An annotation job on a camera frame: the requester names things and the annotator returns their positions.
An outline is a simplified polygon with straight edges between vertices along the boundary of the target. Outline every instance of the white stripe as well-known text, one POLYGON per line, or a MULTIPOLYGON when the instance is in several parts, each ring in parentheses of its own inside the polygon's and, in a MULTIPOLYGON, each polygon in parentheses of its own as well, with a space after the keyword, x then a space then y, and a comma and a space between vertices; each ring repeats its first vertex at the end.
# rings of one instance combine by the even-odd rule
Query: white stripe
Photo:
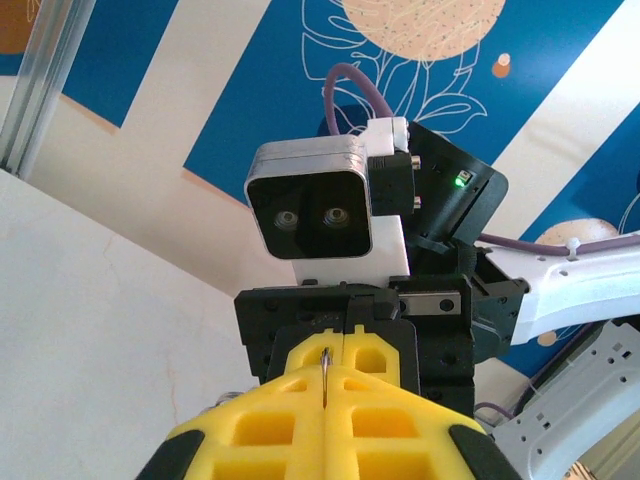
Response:
POLYGON ((522 235, 640 103, 638 19, 626 0, 498 157, 509 193, 489 232, 522 235))
POLYGON ((0 126, 2 126, 4 117, 7 114, 13 89, 16 86, 16 78, 17 77, 0 75, 0 126))

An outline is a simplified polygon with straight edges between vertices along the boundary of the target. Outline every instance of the purple cable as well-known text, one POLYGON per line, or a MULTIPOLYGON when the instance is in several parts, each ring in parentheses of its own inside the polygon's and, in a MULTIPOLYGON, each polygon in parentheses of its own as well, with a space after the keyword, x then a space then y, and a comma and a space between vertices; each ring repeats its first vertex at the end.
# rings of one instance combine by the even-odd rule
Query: purple cable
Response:
POLYGON ((349 63, 338 63, 331 67, 324 82, 324 113, 327 118, 327 127, 331 135, 340 135, 333 98, 338 77, 347 77, 362 90, 377 118, 393 117, 393 111, 384 99, 377 87, 369 78, 349 63))
POLYGON ((477 412, 478 410, 480 410, 481 408, 490 408, 491 410, 495 410, 496 412, 498 412, 500 415, 502 415, 503 417, 511 420, 513 418, 513 414, 509 411, 507 411, 506 408, 501 407, 500 405, 496 405, 495 403, 491 403, 491 402, 480 402, 477 403, 475 405, 475 407, 473 407, 473 412, 477 412))
MULTIPOLYGON (((478 241, 511 248, 513 250, 535 253, 536 255, 547 255, 550 257, 566 257, 570 253, 567 247, 538 245, 537 243, 498 237, 496 235, 489 235, 488 233, 481 234, 478 241)), ((640 235, 629 235, 625 237, 600 240, 599 242, 585 243, 578 247, 576 253, 585 255, 587 253, 597 253, 605 250, 613 250, 614 248, 633 247, 636 245, 640 245, 640 235)))

